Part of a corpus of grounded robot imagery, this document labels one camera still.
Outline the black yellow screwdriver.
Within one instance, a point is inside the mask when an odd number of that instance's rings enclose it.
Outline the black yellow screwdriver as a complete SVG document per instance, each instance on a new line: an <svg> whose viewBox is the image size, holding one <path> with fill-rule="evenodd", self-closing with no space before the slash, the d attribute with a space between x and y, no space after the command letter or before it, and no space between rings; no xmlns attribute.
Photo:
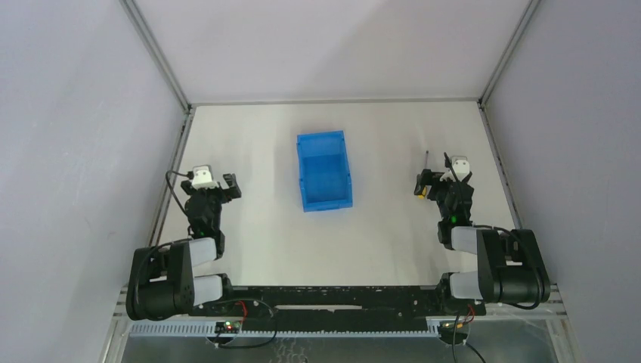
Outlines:
<svg viewBox="0 0 641 363"><path fill-rule="evenodd" d="M428 158L429 158L429 152L425 152L425 163L423 170L416 176L416 185L415 185L415 190L414 194L418 196L420 199L424 199L426 196L426 175L429 172L428 168Z"/></svg>

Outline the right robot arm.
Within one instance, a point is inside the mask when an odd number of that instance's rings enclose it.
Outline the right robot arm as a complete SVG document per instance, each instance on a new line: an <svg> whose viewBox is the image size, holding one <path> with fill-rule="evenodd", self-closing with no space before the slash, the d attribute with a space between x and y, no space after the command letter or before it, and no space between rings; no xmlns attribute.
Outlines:
<svg viewBox="0 0 641 363"><path fill-rule="evenodd" d="M438 242L448 250L476 258L475 271L445 275L450 296L524 310L537 308L550 298L551 282L535 233L473 223L474 189L469 179L468 175L459 178L423 169L414 189L416 196L437 204L441 216Z"/></svg>

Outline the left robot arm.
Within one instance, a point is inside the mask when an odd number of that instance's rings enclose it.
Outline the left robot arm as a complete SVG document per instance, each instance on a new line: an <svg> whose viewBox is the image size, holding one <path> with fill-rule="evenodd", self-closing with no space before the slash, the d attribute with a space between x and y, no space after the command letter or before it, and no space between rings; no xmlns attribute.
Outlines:
<svg viewBox="0 0 641 363"><path fill-rule="evenodd" d="M183 207L188 236L135 251L125 298L130 319L161 321L231 295L225 273L198 276L194 271L225 252L222 207L241 198L242 192L235 174L225 174L223 179L225 187L204 169L184 175L181 188L188 195Z"/></svg>

